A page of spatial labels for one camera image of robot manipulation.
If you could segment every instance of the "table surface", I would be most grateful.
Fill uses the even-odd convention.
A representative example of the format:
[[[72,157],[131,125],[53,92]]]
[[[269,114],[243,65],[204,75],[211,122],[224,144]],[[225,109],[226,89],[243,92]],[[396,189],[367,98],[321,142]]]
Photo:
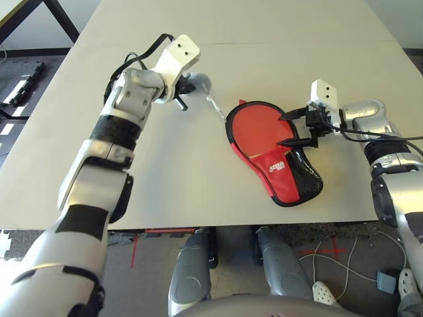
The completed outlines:
[[[0,27],[9,20],[29,0],[1,0]]]
[[[303,107],[311,83],[323,79],[341,104],[380,99],[403,135],[423,130],[422,76],[364,0],[103,0],[0,170],[1,228],[55,221],[59,185],[98,118],[111,72],[162,32],[198,44],[194,70],[210,76],[226,114],[239,99]],[[198,96],[185,101],[187,112],[153,105],[130,170],[128,210],[111,229],[376,219],[358,144],[329,135],[319,149],[305,149],[324,189],[283,208],[232,151],[212,105]],[[305,137],[304,122],[297,127]]]

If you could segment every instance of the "paddle cover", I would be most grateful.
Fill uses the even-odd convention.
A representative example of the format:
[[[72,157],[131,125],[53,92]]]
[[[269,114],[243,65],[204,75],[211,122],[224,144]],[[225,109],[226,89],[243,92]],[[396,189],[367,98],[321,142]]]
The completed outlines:
[[[232,149],[262,180],[269,196],[282,207],[291,207],[316,197],[323,181],[302,148],[278,144],[298,137],[292,122],[280,121],[284,112],[273,104],[245,102],[226,119]]]

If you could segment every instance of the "white cable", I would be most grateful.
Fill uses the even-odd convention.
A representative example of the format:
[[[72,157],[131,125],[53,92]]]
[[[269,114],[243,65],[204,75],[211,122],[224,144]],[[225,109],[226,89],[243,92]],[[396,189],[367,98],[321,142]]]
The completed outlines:
[[[351,248],[351,251],[350,251],[350,256],[348,256],[348,261],[346,262],[347,270],[346,270],[344,290],[342,291],[342,293],[340,293],[337,296],[336,300],[338,300],[342,297],[342,295],[345,293],[345,291],[348,287],[348,278],[350,276],[350,262],[351,262],[352,252],[354,252],[354,249],[356,248],[357,240],[358,240],[358,237],[356,238],[356,240],[354,241],[354,244],[352,245],[352,248]]]
[[[371,279],[370,277],[367,277],[367,276],[365,276],[365,275],[362,275],[362,274],[358,273],[357,271],[354,271],[353,269],[351,269],[351,268],[347,267],[346,265],[342,264],[341,262],[336,261],[335,259],[332,259],[330,256],[324,256],[323,254],[307,254],[307,255],[305,255],[305,256],[301,256],[301,257],[298,259],[298,261],[301,261],[301,260],[303,260],[303,259],[305,259],[305,258],[308,258],[308,257],[310,257],[310,256],[320,256],[321,258],[328,259],[328,260],[330,260],[330,261],[333,261],[333,262],[335,262],[335,263],[337,263],[337,264],[341,265],[342,267],[345,267],[348,271],[350,271],[350,272],[352,272],[352,273],[356,274],[357,276],[362,277],[363,279],[367,279],[368,281],[376,282],[376,280],[375,280],[375,279]]]
[[[6,49],[3,47],[2,44],[0,44],[0,46],[1,46],[1,48],[3,48],[3,51],[5,52],[4,58],[0,61],[0,64],[1,64],[1,63],[3,63],[7,59],[7,52],[6,52]]]
[[[386,236],[387,238],[391,239],[393,242],[395,242],[397,244],[397,246],[399,246],[399,248],[401,249],[401,251],[403,251],[404,254],[404,265],[403,265],[403,269],[405,269],[406,265],[407,265],[407,255],[405,253],[404,248],[398,243],[398,241],[396,241],[392,236],[390,236],[389,234],[386,234],[382,231],[377,231],[380,234],[383,234],[384,236]]]
[[[316,265],[315,265],[315,255],[317,253],[317,250],[320,248],[320,245],[322,244],[322,241],[320,241],[317,244],[317,247],[315,248],[315,251],[313,252],[313,282],[316,283]]]

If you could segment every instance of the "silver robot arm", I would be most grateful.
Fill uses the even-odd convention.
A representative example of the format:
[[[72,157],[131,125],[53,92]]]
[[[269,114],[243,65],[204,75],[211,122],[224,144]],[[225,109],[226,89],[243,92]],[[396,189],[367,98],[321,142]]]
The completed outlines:
[[[386,107],[378,100],[366,100],[341,108],[337,91],[321,79],[311,85],[307,107],[287,112],[280,119],[305,116],[311,138],[289,139],[281,144],[290,147],[319,147],[318,138],[329,133],[340,135],[345,129],[357,134],[371,168],[371,192],[377,216],[397,228],[408,262],[423,291],[423,161],[411,153],[401,134],[386,117]]]
[[[97,316],[104,303],[107,226],[125,213],[135,143],[151,103],[177,98],[182,72],[199,56],[182,35],[153,70],[122,72],[59,190],[59,219],[24,257],[0,316]]]
[[[346,105],[343,120],[348,129],[401,137],[386,118],[386,107],[378,100]],[[423,161],[404,142],[365,142],[378,138],[358,135],[370,164],[371,193],[377,216],[397,228],[408,263],[420,291],[423,291]]]

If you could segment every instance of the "red tape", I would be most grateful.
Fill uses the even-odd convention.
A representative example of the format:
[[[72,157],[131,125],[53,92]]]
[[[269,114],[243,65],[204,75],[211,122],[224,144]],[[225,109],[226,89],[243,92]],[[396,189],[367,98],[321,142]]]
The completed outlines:
[[[145,229],[146,233],[194,232],[194,228]]]
[[[332,236],[333,249],[335,251],[335,258],[339,260],[338,248],[336,247],[336,237]]]
[[[134,236],[134,248],[132,249],[132,257],[131,257],[131,268],[134,268],[135,265],[135,255],[137,254],[137,245],[138,245],[138,234]]]

